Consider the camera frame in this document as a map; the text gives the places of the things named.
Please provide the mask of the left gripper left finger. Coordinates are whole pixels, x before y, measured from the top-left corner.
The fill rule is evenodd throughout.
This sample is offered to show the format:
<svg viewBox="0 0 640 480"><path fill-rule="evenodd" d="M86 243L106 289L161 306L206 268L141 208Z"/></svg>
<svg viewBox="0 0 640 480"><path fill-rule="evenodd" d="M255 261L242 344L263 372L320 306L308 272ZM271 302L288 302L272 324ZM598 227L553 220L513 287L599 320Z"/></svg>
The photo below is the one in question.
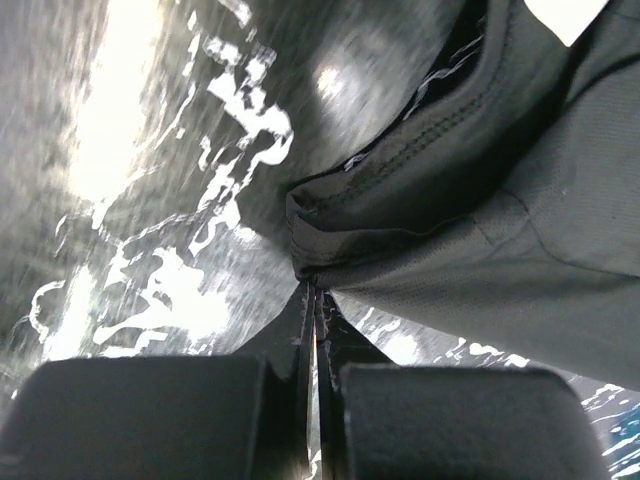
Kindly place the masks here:
<svg viewBox="0 0 640 480"><path fill-rule="evenodd" d="M300 479L315 290L236 352L39 367L1 430L5 479Z"/></svg>

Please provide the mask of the black t shirt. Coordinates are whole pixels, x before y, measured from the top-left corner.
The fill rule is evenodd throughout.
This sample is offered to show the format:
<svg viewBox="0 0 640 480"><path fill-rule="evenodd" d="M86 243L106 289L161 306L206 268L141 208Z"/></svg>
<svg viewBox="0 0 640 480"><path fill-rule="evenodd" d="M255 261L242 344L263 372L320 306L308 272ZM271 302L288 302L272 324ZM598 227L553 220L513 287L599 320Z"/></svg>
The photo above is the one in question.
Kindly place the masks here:
<svg viewBox="0 0 640 480"><path fill-rule="evenodd" d="M477 64L351 168L287 197L299 279L639 386L639 5L571 46L487 4Z"/></svg>

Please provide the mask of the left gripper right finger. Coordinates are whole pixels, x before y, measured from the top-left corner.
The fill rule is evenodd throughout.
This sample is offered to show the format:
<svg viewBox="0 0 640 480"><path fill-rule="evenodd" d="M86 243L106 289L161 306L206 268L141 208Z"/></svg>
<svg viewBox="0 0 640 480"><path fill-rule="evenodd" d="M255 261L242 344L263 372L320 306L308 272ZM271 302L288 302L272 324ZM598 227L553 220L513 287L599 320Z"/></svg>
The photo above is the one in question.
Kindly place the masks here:
<svg viewBox="0 0 640 480"><path fill-rule="evenodd" d="M543 369L409 367L314 305L327 479L604 479L579 398Z"/></svg>

